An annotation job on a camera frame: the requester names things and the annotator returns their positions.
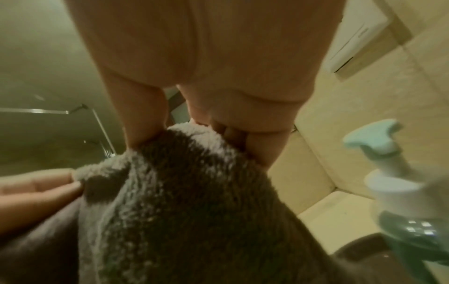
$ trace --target soap bottle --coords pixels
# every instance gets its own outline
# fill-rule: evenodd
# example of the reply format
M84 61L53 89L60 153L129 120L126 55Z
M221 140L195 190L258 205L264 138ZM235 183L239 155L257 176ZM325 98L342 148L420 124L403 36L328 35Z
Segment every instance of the soap bottle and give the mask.
M364 181L377 200L375 221L403 266L419 284L449 284L449 174L409 164L391 135L395 119L359 128L344 137L377 169Z

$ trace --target gray towel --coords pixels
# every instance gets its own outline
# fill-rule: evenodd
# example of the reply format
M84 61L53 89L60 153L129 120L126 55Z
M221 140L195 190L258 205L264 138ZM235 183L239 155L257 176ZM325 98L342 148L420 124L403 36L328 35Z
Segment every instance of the gray towel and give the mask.
M173 126L75 179L80 200L0 244L0 283L370 281L329 257L267 175L206 127Z

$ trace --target shower rail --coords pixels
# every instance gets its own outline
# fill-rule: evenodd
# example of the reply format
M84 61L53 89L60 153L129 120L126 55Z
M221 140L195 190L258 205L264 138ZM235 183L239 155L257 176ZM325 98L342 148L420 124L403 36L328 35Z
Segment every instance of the shower rail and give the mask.
M106 133L103 123L101 123L100 117L98 116L95 109L92 109L85 104L81 104L80 106L78 106L72 110L0 108L0 113L32 113L32 114L69 115L69 114L73 114L82 109L89 110L93 113L95 120L97 121L97 123L103 133L103 136L106 138L106 141L108 142L108 145L111 148L111 150L107 150L102 142L99 143L103 149L103 153L106 156L106 158L111 158L111 157L116 156L117 155L116 149L114 148L114 145L112 145L111 139L109 138L109 135Z

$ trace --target dispenser pump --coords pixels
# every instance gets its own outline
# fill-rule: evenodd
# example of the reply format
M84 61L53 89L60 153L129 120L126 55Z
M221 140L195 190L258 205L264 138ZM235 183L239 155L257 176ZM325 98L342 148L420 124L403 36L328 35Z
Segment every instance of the dispenser pump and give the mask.
M385 175L401 177L410 172L402 149L391 137L402 129L396 119L385 119L356 129L343 138L348 148L360 147Z

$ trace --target human hand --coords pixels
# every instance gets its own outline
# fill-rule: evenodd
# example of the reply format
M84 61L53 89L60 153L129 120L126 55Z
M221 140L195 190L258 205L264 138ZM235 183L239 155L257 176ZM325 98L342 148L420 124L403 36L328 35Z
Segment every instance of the human hand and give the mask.
M279 156L344 0L66 0L136 146L165 129L161 88L264 168Z
M0 177L0 235L44 220L81 193L71 169Z

